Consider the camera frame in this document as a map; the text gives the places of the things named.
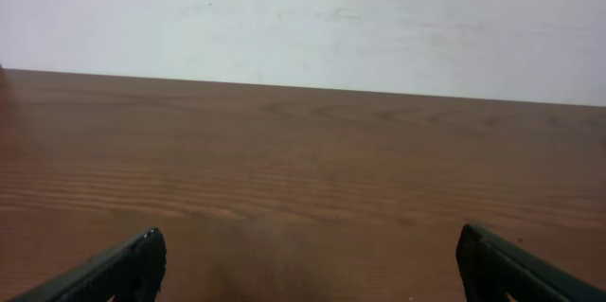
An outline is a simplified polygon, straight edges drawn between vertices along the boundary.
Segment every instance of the wooden table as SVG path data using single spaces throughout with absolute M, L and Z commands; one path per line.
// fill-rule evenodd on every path
M 606 289 L 604 108 L 0 80 L 0 299 L 148 226 L 159 301 L 463 301 L 470 221 Z

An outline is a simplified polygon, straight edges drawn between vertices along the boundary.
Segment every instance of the reddish-brown object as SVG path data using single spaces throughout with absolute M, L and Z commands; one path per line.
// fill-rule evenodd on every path
M 6 70 L 0 300 L 148 226 L 160 301 L 463 301 L 482 222 L 606 288 L 606 109 Z

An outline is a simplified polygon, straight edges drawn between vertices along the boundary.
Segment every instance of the black object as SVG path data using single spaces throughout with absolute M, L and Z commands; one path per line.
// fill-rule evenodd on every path
M 508 295 L 518 302 L 606 301 L 605 292 L 479 225 L 463 227 L 456 261 L 469 302 L 506 302 Z
M 160 291 L 167 248 L 157 228 L 90 258 L 10 302 L 152 302 Z

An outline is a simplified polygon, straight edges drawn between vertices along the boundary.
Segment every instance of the wall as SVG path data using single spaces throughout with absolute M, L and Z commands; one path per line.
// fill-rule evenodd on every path
M 6 68 L 606 105 L 606 0 L 0 0 Z

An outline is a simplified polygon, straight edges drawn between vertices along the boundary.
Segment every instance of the brown wooden surface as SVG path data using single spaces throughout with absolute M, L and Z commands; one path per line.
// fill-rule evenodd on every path
M 6 70 L 0 299 L 148 226 L 160 301 L 462 301 L 464 222 L 606 289 L 606 109 Z

